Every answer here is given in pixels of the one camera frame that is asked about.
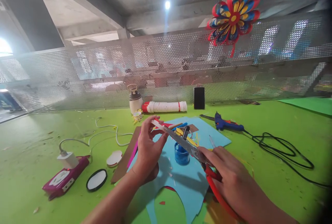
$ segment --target paper pinwheel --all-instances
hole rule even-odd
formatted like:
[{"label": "paper pinwheel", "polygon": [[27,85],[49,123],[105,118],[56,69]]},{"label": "paper pinwheel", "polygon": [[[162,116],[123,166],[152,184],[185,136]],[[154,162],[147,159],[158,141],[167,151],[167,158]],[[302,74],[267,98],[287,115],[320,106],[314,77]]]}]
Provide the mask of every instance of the paper pinwheel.
[{"label": "paper pinwheel", "polygon": [[252,23],[259,18],[259,11],[254,10],[260,0],[227,0],[218,2],[212,9],[214,18],[207,24],[213,32],[208,40],[217,45],[233,45],[231,57],[234,55],[235,43],[240,35],[250,33]]}]

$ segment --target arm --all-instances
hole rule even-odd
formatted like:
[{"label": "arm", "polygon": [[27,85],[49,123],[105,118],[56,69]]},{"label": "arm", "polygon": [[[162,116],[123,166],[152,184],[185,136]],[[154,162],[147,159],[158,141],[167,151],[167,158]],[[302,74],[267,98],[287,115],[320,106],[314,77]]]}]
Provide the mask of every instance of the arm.
[{"label": "arm", "polygon": [[[161,130],[153,131],[150,116],[142,123],[138,137],[137,160],[131,170],[121,179],[115,188],[93,209],[83,224],[120,223],[131,200],[141,185],[156,178],[159,172],[158,160],[168,135]],[[152,139],[163,133],[157,142]]]},{"label": "arm", "polygon": [[231,208],[249,224],[296,224],[297,221],[278,208],[266,196],[243,164],[219,146],[209,151],[199,150],[215,166],[222,181],[213,180]]}]

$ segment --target blue paper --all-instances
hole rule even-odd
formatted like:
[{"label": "blue paper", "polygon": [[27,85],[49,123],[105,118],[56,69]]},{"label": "blue paper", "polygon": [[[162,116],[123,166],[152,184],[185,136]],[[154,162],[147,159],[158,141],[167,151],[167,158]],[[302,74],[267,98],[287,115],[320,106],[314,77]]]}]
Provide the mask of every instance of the blue paper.
[{"label": "blue paper", "polygon": [[[213,138],[217,146],[225,146],[231,143],[228,138],[223,136],[219,131],[200,118],[183,117],[174,119],[172,121],[167,121],[167,123],[170,124],[184,122],[188,122],[188,125],[193,124],[197,127],[197,133],[200,138],[200,146],[212,148],[212,145],[209,141],[209,135]],[[153,141],[156,142],[160,136],[160,134],[156,135]],[[144,192],[144,199],[142,200],[146,201],[146,209],[152,224],[157,223],[157,217],[154,209],[154,200],[156,194],[162,187],[170,186],[175,189],[184,206],[187,224],[192,223],[195,216],[200,212],[204,196],[209,187],[205,172],[196,159],[190,156],[190,162],[185,166],[181,166],[176,163],[174,158],[174,143],[175,141],[171,137],[168,137],[167,142],[163,148],[162,155],[158,161],[159,173],[157,178],[140,188],[140,190],[143,190]],[[131,167],[135,164],[138,152],[136,153],[129,169],[131,169]]]}]

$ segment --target ceiling light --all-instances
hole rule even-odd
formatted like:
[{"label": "ceiling light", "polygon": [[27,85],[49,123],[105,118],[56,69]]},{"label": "ceiling light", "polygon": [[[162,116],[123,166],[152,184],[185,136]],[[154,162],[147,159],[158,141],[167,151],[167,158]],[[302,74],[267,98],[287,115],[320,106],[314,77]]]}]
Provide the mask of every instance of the ceiling light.
[{"label": "ceiling light", "polygon": [[169,9],[170,8],[170,1],[166,1],[165,2],[165,9]]}]

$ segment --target green table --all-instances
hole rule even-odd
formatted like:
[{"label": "green table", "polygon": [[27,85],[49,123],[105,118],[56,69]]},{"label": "green table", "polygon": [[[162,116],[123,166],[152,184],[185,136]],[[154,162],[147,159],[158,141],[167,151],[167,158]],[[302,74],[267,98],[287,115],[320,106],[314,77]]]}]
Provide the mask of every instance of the green table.
[{"label": "green table", "polygon": [[[207,105],[205,110],[188,106],[187,113],[161,114],[167,121],[182,116],[213,116],[216,110],[224,119],[234,119],[253,135],[269,132],[293,143],[314,164],[314,171],[300,169],[303,175],[318,182],[327,182],[330,173],[331,119],[311,111],[277,101],[262,101],[254,105]],[[116,124],[120,133],[133,132],[135,126],[129,109],[68,111],[48,114],[30,114],[0,125],[0,188],[2,223],[79,223],[114,187],[109,183],[115,169],[107,168],[106,159],[114,150],[122,150],[115,141],[115,134],[104,133],[92,139],[92,144],[103,141],[93,149],[93,162],[77,179],[66,195],[48,201],[42,186],[61,168],[57,161],[58,144],[65,138],[81,138],[85,133],[97,132],[95,119],[102,117],[98,125]],[[255,179],[268,197],[285,212],[301,223],[309,222],[322,207],[326,190],[312,185],[279,159],[261,150],[256,143],[242,134],[223,131],[232,141],[227,149],[252,165]],[[127,143],[131,136],[119,138]],[[75,155],[87,155],[90,149],[78,142],[68,141],[63,146]],[[88,193],[85,184],[97,169],[108,172],[107,183],[98,191]],[[147,211],[138,215],[136,197],[130,207],[127,220],[149,223]],[[163,189],[155,201],[158,223],[185,223],[184,208],[177,194]],[[202,223],[205,205],[194,223]]]}]

